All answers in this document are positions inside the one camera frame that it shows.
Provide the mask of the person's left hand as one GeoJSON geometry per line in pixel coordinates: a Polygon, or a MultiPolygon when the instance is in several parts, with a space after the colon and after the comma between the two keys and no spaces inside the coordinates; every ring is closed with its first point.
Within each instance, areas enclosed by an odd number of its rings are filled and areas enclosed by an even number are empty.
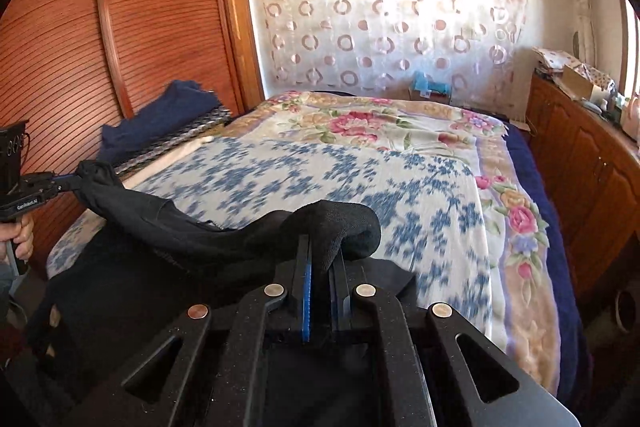
{"type": "Polygon", "coordinates": [[[16,222],[1,223],[0,225],[0,261],[8,263],[6,243],[14,244],[14,255],[25,262],[32,257],[34,251],[34,219],[30,213],[22,216],[16,222]]]}

